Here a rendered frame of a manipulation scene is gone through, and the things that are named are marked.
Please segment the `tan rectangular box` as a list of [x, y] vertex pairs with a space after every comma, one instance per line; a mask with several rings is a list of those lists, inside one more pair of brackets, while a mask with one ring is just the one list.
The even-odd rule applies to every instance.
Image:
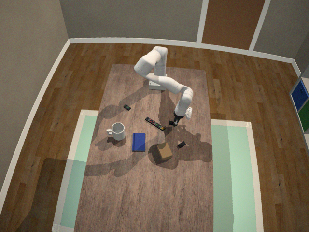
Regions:
[[170, 147], [167, 142], [161, 143], [157, 145], [157, 150], [160, 154], [162, 160], [166, 160], [172, 158], [173, 154], [170, 150]]

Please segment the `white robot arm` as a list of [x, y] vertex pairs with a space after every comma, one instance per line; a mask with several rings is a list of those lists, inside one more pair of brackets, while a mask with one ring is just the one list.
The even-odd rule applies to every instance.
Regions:
[[[134, 70], [140, 76], [155, 82], [173, 94], [181, 92], [180, 100], [175, 108], [175, 114], [178, 116], [186, 116], [186, 119], [191, 118], [192, 108], [190, 105], [193, 97], [191, 88], [181, 85], [170, 77], [165, 77], [166, 61], [168, 50], [165, 47], [156, 46], [153, 51], [140, 58], [134, 67]], [[159, 62], [158, 62], [159, 61]], [[154, 68], [154, 75], [150, 71]]]

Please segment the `blue notebook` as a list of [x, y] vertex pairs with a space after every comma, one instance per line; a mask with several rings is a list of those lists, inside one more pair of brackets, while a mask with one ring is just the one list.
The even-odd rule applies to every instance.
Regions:
[[145, 151], [145, 133], [133, 133], [132, 151]]

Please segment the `grey mug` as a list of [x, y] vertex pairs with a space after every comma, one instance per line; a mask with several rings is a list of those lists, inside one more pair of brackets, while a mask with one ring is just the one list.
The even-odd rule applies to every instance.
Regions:
[[123, 140], [125, 138], [125, 135], [126, 135], [124, 125], [122, 123], [114, 123], [112, 125], [112, 129], [107, 130], [107, 134], [113, 135], [114, 139], [116, 139], [118, 141]]

